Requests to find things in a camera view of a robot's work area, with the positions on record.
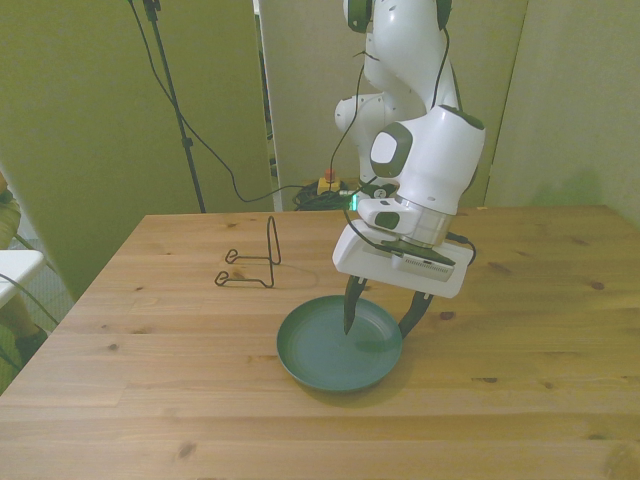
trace wood grain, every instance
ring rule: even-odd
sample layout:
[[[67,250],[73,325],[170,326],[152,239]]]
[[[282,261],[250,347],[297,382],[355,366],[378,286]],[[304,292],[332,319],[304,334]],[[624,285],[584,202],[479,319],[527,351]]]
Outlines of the wood grain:
[[[275,345],[343,293],[340,213],[276,215],[274,289],[214,285],[230,248],[266,254],[267,216],[146,217],[0,397],[0,478],[640,478],[640,233],[614,212],[462,210],[461,293],[350,395],[299,386]]]

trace black wire rack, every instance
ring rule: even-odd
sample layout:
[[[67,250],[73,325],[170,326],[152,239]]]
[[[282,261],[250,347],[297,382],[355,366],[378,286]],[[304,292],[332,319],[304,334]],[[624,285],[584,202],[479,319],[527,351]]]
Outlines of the black wire rack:
[[[274,260],[273,255],[273,244],[275,244],[275,250],[277,253],[277,260]],[[266,283],[264,280],[259,278],[233,278],[229,272],[226,270],[222,270],[218,273],[218,276],[215,279],[215,283],[219,287],[224,287],[228,283],[232,282],[253,282],[260,283],[265,288],[273,288],[276,284],[275,276],[273,274],[274,265],[280,265],[282,263],[282,254],[280,253],[280,240],[278,240],[278,229],[276,228],[276,219],[273,218],[273,215],[269,216],[267,220],[267,249],[269,251],[269,255],[266,257],[255,256],[255,255],[240,255],[238,250],[232,248],[227,252],[224,257],[224,261],[229,265],[233,265],[238,260],[267,260],[269,262],[269,274],[271,281],[270,283]]]

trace green bowl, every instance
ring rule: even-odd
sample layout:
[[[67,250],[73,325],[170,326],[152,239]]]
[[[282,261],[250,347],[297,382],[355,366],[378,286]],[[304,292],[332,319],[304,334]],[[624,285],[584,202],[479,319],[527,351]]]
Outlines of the green bowl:
[[[382,380],[402,352],[398,324],[383,308],[365,299],[344,333],[344,296],[303,303],[278,331],[278,356],[300,383],[330,392],[360,390]]]

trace black cable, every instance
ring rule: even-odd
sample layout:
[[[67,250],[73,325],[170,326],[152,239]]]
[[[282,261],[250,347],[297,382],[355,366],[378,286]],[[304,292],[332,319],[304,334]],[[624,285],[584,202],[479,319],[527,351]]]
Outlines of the black cable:
[[[334,191],[323,192],[321,195],[314,196],[313,192],[317,191],[318,182],[313,182],[312,184],[307,185],[306,187],[301,189],[300,192],[298,192],[298,194],[294,197],[293,203],[297,205],[295,210],[347,210],[353,196],[360,193],[363,188],[368,187],[377,179],[378,177],[373,177],[367,183],[360,185],[357,190],[348,195],[340,195],[339,192]],[[342,182],[341,188],[343,190],[346,190],[348,188],[348,185]]]
[[[470,266],[473,262],[475,262],[478,251],[476,250],[476,246],[473,244],[471,240],[469,240],[467,237],[464,237],[462,235],[457,235],[452,232],[447,232],[447,240],[452,240],[461,245],[469,245],[471,247],[471,250],[473,250],[473,256],[471,257],[471,260],[469,261],[468,266]]]
[[[336,145],[336,148],[333,151],[333,154],[331,155],[331,161],[329,162],[329,171],[333,171],[333,161],[336,158],[336,153],[338,153],[338,149],[340,148],[340,145],[342,145],[342,142],[346,138],[347,134],[349,133],[349,130],[351,130],[351,127],[353,127],[353,124],[356,122],[356,118],[358,117],[358,105],[360,103],[359,102],[359,98],[360,98],[360,82],[362,81],[362,74],[363,73],[364,73],[364,65],[362,65],[362,68],[360,69],[360,75],[358,75],[358,83],[356,85],[356,111],[353,114],[353,120],[351,120],[351,123],[349,124],[347,129],[342,134],[342,137],[340,138],[340,141],[338,142],[338,145]]]
[[[31,300],[33,300],[33,302],[40,308],[40,310],[42,310],[44,312],[44,314],[49,317],[49,319],[55,323],[56,325],[60,325],[60,322],[58,320],[56,320],[53,315],[51,315],[49,313],[49,311],[44,308],[44,306],[38,301],[38,299],[36,297],[34,297],[33,295],[31,295],[31,292],[29,290],[27,290],[26,288],[24,288],[22,285],[20,285],[18,282],[16,282],[15,280],[7,277],[6,275],[0,273],[0,278],[4,278],[6,281],[8,281],[11,285],[13,285],[14,287],[16,287],[18,290],[20,290],[22,293],[24,293],[27,297],[29,297]]]
[[[343,210],[342,213],[344,213],[344,218],[347,219],[347,223],[349,224],[351,229],[356,233],[356,235],[358,235],[362,240],[364,240],[365,243],[367,243],[368,245],[372,246],[376,250],[382,250],[383,252],[387,252],[387,253],[392,253],[393,252],[393,250],[391,248],[385,247],[383,245],[378,245],[377,243],[373,243],[371,240],[369,240],[367,237],[365,237],[362,234],[362,232],[360,232],[360,230],[358,230],[356,228],[356,226],[351,222],[351,219],[349,218],[349,215],[347,214],[347,211]]]
[[[155,64],[153,63],[153,57],[151,56],[151,49],[149,48],[149,43],[147,42],[147,37],[144,33],[144,29],[142,28],[142,23],[140,22],[140,17],[138,17],[138,12],[136,11],[135,6],[133,5],[133,0],[129,0],[129,5],[131,6],[131,10],[133,11],[133,15],[136,18],[136,23],[138,24],[138,29],[140,30],[140,34],[142,36],[142,41],[144,42],[144,46],[145,49],[147,51],[147,57],[149,58],[149,65],[151,65],[151,71],[153,72],[153,76],[155,77],[156,81],[158,82],[158,85],[160,85],[160,88],[162,89],[162,91],[164,92],[165,96],[167,97],[167,99],[169,100],[169,102],[171,103],[171,105],[174,106],[175,108],[175,104],[173,103],[173,99],[171,98],[171,95],[169,95],[169,92],[167,91],[167,89],[165,88],[164,84],[162,83],[162,80],[160,80],[160,77],[158,76],[158,73],[156,72],[156,67]],[[216,159],[222,164],[222,166],[227,170],[227,172],[229,172],[229,175],[231,176],[231,183],[233,185],[233,190],[236,194],[236,196],[244,203],[251,203],[251,202],[257,202],[258,200],[262,200],[264,198],[267,198],[271,195],[273,195],[274,193],[279,192],[280,190],[284,190],[285,188],[304,188],[304,185],[286,185],[284,187],[280,187],[276,190],[273,190],[272,192],[267,193],[266,195],[262,195],[260,197],[257,198],[252,198],[252,199],[245,199],[240,192],[238,191],[238,186],[236,184],[236,178],[235,175],[233,174],[233,171],[231,170],[231,168],[229,167],[229,165],[227,165],[227,163],[220,157],[220,155],[218,155],[215,150],[213,150],[213,148],[211,148],[203,139],[200,135],[198,135],[198,133],[191,127],[191,125],[189,125],[189,122],[187,121],[187,119],[184,117],[184,115],[182,115],[182,112],[180,112],[180,117],[182,118],[182,121],[184,122],[184,124],[187,126],[187,128],[189,129],[189,131],[193,134],[194,137],[196,137],[196,139],[207,149],[209,150],[209,152],[211,152],[213,154],[214,157],[216,157]]]
[[[442,71],[444,70],[444,64],[447,62],[447,56],[449,55],[449,44],[451,43],[451,38],[449,38],[449,31],[444,28],[444,34],[447,37],[447,46],[444,49],[444,55],[442,56],[442,63],[440,64],[440,70],[438,71],[438,76],[436,77],[436,86],[433,92],[433,101],[431,102],[431,108],[433,108],[436,104],[436,97],[438,96],[438,87],[440,86],[440,77],[442,76]]]

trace beige wall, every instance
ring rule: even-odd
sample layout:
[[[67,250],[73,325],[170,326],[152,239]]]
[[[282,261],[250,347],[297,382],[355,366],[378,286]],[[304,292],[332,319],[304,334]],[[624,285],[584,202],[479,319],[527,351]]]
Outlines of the beige wall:
[[[251,0],[163,0],[159,17],[185,116],[246,196],[268,192]],[[175,115],[126,1],[5,1],[2,20],[0,162],[79,296],[145,214],[198,211]],[[236,200],[226,171],[193,152],[209,211],[272,208]]]
[[[488,138],[476,183],[462,205],[481,205],[526,0],[456,0],[449,31],[451,58],[465,110],[481,118]],[[364,35],[352,32],[342,0],[260,1],[274,138],[282,185],[321,176],[340,139],[333,113],[356,91]],[[372,92],[363,80],[362,92]],[[340,176],[358,176],[357,152],[346,140],[336,156]],[[293,192],[285,195],[291,208]]]
[[[637,0],[530,0],[487,204],[607,204],[640,226]]]

